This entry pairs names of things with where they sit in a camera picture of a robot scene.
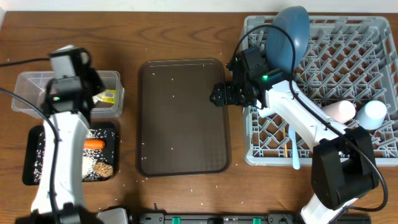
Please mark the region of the green snack wrapper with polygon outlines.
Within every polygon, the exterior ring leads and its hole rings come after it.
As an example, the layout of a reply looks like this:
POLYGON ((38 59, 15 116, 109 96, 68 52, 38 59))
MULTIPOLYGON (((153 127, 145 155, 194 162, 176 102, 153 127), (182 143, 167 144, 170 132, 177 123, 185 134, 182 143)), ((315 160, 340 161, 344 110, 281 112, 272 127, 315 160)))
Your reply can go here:
POLYGON ((116 101, 116 90, 105 90, 97 95, 93 96, 93 103, 97 102, 115 104, 116 101))

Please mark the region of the dark blue plate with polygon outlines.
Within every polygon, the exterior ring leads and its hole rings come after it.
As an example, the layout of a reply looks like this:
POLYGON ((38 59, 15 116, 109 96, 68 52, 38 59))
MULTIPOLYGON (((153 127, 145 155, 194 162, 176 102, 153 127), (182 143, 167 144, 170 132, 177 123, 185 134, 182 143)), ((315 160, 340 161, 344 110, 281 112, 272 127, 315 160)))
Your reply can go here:
MULTIPOLYGON (((310 19, 307 10, 302 6, 288 7, 275 16, 272 25, 286 31, 292 39, 295 46, 294 68, 296 68, 303 59, 310 38, 310 19)), ((286 35, 278 29, 270 28, 266 40, 266 59, 270 68, 279 68, 285 73, 290 73, 292 57, 292 46, 286 35)))

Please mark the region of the orange carrot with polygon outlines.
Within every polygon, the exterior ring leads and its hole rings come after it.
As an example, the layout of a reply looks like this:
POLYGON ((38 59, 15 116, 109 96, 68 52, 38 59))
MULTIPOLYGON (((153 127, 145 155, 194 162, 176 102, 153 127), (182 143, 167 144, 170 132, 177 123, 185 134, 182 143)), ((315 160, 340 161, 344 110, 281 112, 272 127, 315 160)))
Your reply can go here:
POLYGON ((106 143, 100 139, 87 139, 84 142, 84 149, 101 150, 105 148, 106 143))

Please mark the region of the light blue plastic knife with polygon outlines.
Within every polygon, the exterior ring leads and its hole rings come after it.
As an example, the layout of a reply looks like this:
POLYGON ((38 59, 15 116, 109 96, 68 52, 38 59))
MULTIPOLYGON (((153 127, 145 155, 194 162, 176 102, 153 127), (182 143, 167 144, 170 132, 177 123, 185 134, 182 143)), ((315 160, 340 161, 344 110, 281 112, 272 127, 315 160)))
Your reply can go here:
POLYGON ((295 170, 299 170, 301 168, 301 165, 297 149, 296 132, 292 125, 289 126, 288 135, 292 141, 292 166, 295 170))

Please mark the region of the cooked white rice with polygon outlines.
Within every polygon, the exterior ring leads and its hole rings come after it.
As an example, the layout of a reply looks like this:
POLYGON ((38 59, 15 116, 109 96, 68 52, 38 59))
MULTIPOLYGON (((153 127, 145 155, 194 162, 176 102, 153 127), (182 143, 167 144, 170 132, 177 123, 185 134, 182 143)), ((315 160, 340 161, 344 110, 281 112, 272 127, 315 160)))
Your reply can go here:
MULTIPOLYGON (((115 166, 116 162, 116 143, 117 134, 113 128, 99 128, 89 129, 86 135, 87 139, 100 139, 103 140, 106 145, 101 150, 92 150, 83 148, 83 160, 82 160, 82 181, 83 182, 96 182, 105 181, 110 179, 102 178, 96 174, 93 170, 94 165, 97 162, 105 162, 115 166)), ((45 151, 45 134, 42 131, 39 134, 37 140, 37 149, 35 150, 35 162, 33 164, 32 178, 33 185, 38 185, 41 180, 42 167, 44 163, 44 151, 45 151)))

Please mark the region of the brown food piece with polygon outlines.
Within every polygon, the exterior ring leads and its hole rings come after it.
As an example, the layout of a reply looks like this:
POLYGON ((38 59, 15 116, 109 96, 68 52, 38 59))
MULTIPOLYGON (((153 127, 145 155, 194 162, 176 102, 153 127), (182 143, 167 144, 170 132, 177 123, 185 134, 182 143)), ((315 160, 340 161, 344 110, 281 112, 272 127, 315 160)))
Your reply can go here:
POLYGON ((96 174, 98 174, 102 178, 111 177, 114 172, 113 166, 105 162, 97 162, 94 165, 93 170, 96 174))

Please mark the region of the pink cup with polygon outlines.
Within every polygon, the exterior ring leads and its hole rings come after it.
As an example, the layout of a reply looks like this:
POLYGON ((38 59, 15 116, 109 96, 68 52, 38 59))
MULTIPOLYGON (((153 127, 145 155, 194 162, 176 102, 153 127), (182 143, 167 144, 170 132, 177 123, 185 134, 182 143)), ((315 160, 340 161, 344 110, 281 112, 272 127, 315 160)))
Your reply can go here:
POLYGON ((346 123, 356 115, 354 104, 348 100, 338 101, 336 103, 324 106, 321 110, 340 123, 346 123))

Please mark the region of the light blue cup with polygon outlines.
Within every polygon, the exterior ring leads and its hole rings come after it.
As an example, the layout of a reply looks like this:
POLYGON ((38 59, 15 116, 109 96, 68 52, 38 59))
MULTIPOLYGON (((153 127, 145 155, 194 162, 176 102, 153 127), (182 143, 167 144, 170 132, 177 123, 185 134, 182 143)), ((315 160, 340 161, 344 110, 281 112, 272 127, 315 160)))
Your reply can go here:
POLYGON ((386 105, 381 101, 373 100, 366 103, 357 112, 356 120, 364 129, 375 130, 381 127, 386 114, 386 105))

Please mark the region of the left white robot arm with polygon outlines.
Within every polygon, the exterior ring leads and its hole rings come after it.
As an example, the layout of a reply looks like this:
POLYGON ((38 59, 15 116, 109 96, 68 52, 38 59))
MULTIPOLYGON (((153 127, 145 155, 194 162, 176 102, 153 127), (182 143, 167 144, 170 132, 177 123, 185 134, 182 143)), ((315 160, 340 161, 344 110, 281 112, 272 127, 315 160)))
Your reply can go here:
POLYGON ((86 208, 81 174, 93 96, 104 91, 104 85, 82 47, 62 47, 51 52, 49 60, 55 77, 37 109, 45 133, 41 179, 30 215, 16 223, 101 223, 86 208))

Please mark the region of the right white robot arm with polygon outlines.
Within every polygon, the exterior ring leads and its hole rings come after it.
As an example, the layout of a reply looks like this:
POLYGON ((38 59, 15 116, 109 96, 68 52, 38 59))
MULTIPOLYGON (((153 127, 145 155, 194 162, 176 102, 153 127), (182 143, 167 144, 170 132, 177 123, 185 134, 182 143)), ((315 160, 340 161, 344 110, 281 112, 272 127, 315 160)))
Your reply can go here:
POLYGON ((353 202, 378 186, 388 190, 376 166, 370 134, 348 128, 325 114, 293 81, 292 72, 271 69, 257 47, 243 50, 227 64, 233 79, 217 83, 210 95, 216 106, 238 105, 270 109, 286 122, 312 150, 311 185, 314 195, 300 212, 304 223, 335 223, 353 202))

